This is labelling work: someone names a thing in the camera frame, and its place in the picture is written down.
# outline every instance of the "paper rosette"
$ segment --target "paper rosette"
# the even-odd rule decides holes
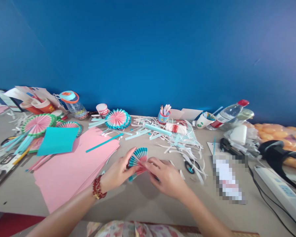
[[[127,128],[131,123],[131,116],[121,109],[113,110],[106,116],[106,122],[108,128],[122,130]]]
[[[64,120],[62,120],[62,119],[57,119],[57,121],[56,121],[56,125],[55,125],[55,127],[59,127],[61,124],[63,124],[63,123],[65,123],[65,121]]]
[[[40,114],[29,118],[21,128],[22,133],[29,132],[28,136],[41,137],[48,127],[55,127],[57,117],[51,114]]]
[[[133,155],[129,159],[129,167],[139,166],[139,169],[135,174],[128,178],[129,181],[133,181],[138,175],[144,173],[147,169],[142,165],[142,161],[147,161],[148,149],[146,147],[138,148],[134,151]]]
[[[77,128],[79,128],[77,137],[80,136],[81,131],[82,131],[82,126],[79,123],[73,122],[73,121],[64,122],[64,123],[60,124],[58,127],[64,127],[64,128],[66,128],[66,127],[69,127],[69,128],[77,127]]]

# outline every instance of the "red bottle cap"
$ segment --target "red bottle cap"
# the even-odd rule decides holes
[[[238,104],[241,105],[241,106],[246,106],[246,105],[249,104],[249,101],[247,101],[247,100],[239,100]]]

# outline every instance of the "plastic bottle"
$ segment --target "plastic bottle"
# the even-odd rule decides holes
[[[216,116],[216,121],[208,125],[207,128],[209,130],[216,130],[223,123],[228,122],[229,120],[232,120],[234,117],[236,117],[242,111],[243,107],[248,104],[249,101],[240,100],[238,103],[228,106]]]

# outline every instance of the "black cable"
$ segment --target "black cable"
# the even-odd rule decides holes
[[[251,176],[252,176],[252,179],[253,179],[253,182],[254,182],[254,184],[256,185],[256,187],[258,188],[258,191],[259,191],[259,193],[260,193],[260,195],[261,195],[261,197],[262,197],[262,199],[265,201],[265,203],[271,208],[271,210],[274,212],[274,214],[276,215],[276,217],[279,219],[279,221],[282,223],[282,225],[287,229],[287,231],[292,235],[292,236],[294,236],[294,237],[296,237],[288,228],[287,228],[287,226],[283,223],[283,221],[280,219],[280,217],[277,215],[277,213],[274,211],[274,209],[270,206],[270,204],[269,203],[267,203],[267,201],[265,200],[265,198],[263,197],[263,195],[262,195],[262,193],[261,193],[261,191],[263,192],[263,194],[265,195],[265,196],[267,196],[273,203],[275,203],[279,208],[281,208],[295,223],[296,223],[296,221],[294,220],[294,218],[285,210],[285,209],[283,209],[280,205],[278,205],[275,201],[273,201],[264,191],[263,191],[263,189],[260,187],[260,185],[257,183],[257,181],[255,180],[255,178],[254,178],[254,175],[253,175],[253,172],[252,172],[252,170],[251,170],[251,168],[248,166],[248,168],[249,168],[249,171],[250,171],[250,174],[251,174]]]

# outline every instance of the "teal paper sheet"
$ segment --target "teal paper sheet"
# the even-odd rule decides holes
[[[48,127],[37,156],[71,152],[79,128]]]

